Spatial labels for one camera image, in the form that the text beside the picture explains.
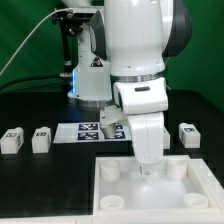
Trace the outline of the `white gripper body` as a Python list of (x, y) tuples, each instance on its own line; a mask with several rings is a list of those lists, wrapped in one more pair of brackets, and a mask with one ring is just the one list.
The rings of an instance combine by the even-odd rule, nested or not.
[(163, 157), (163, 112), (168, 109), (165, 79), (116, 82), (113, 90), (128, 120), (136, 160), (144, 165), (158, 163)]

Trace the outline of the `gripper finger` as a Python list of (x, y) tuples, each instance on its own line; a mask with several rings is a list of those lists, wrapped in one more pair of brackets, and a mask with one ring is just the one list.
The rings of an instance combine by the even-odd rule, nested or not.
[(139, 165), (140, 174), (143, 176), (149, 176), (152, 173), (152, 167), (148, 164)]

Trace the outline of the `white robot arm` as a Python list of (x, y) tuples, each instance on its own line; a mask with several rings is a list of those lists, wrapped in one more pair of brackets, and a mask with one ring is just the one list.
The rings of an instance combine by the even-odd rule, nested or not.
[(114, 101), (100, 110), (100, 128), (112, 138), (117, 122), (129, 125), (144, 176), (163, 158), (168, 109), (163, 58), (178, 55), (191, 35), (183, 0), (104, 0), (90, 20), (91, 50), (110, 63)]

